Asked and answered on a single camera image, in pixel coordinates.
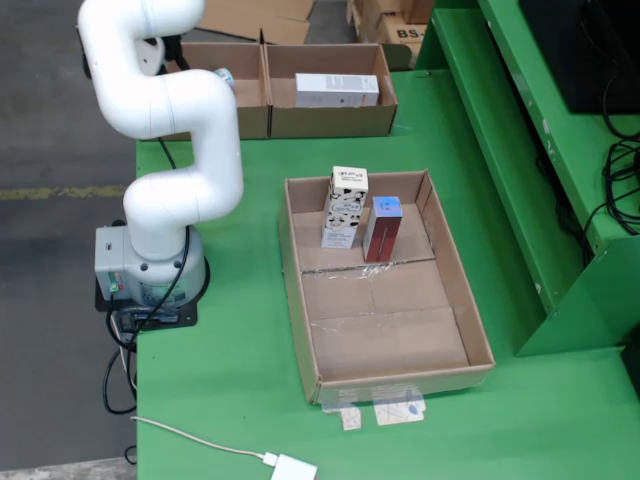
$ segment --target gray floor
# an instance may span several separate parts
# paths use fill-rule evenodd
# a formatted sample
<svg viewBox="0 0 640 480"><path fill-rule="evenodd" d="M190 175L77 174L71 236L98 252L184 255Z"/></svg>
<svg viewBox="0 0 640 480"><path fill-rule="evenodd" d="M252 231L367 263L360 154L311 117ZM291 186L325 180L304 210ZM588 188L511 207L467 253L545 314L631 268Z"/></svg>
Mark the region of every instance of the gray floor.
<svg viewBox="0 0 640 480"><path fill-rule="evenodd" d="M0 2L0 471L119 457L135 443L131 422L102 407L114 345L92 305L94 229L123 216L134 141L107 125L82 72L80 3ZM307 41L355 41L345 8L318 1ZM124 406L118 375L111 395Z"/></svg>

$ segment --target red box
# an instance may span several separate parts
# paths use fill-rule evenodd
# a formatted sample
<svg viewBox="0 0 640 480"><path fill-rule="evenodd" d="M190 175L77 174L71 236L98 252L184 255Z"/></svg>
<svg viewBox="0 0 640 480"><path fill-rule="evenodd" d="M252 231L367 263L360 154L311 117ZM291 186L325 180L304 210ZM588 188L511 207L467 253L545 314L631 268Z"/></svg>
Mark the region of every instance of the red box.
<svg viewBox="0 0 640 480"><path fill-rule="evenodd" d="M402 204L398 197L373 197L367 230L362 240L365 262L391 260L401 221Z"/></svg>

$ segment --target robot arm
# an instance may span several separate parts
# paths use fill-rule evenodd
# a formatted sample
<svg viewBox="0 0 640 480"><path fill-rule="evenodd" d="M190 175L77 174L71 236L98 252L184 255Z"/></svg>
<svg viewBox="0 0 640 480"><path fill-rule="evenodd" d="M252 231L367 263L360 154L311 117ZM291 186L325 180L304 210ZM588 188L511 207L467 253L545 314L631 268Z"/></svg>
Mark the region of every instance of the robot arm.
<svg viewBox="0 0 640 480"><path fill-rule="evenodd" d="M231 88L204 70L145 76L134 48L136 39L192 29L204 6L204 0L85 0L78 17L100 110L111 126L138 139L191 133L193 166L145 175L125 194L132 246L151 261L177 255L186 226L228 214L243 194Z"/></svg>

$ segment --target blue cap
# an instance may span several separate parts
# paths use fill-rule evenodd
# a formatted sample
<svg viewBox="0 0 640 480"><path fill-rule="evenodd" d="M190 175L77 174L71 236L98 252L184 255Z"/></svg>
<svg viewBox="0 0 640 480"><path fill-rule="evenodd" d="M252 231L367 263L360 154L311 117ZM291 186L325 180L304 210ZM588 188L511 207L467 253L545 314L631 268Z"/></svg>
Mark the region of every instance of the blue cap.
<svg viewBox="0 0 640 480"><path fill-rule="evenodd" d="M398 197L373 197L377 217L401 217L402 204Z"/></svg>

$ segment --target white box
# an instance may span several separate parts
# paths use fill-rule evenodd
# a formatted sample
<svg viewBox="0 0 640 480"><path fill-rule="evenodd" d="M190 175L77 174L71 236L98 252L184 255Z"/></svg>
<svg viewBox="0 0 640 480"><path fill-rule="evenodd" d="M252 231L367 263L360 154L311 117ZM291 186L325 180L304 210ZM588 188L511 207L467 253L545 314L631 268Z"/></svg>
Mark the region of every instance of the white box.
<svg viewBox="0 0 640 480"><path fill-rule="evenodd" d="M322 248L351 248L368 191L366 168L333 167L324 205Z"/></svg>
<svg viewBox="0 0 640 480"><path fill-rule="evenodd" d="M375 75L296 73L296 107L372 107L379 93Z"/></svg>

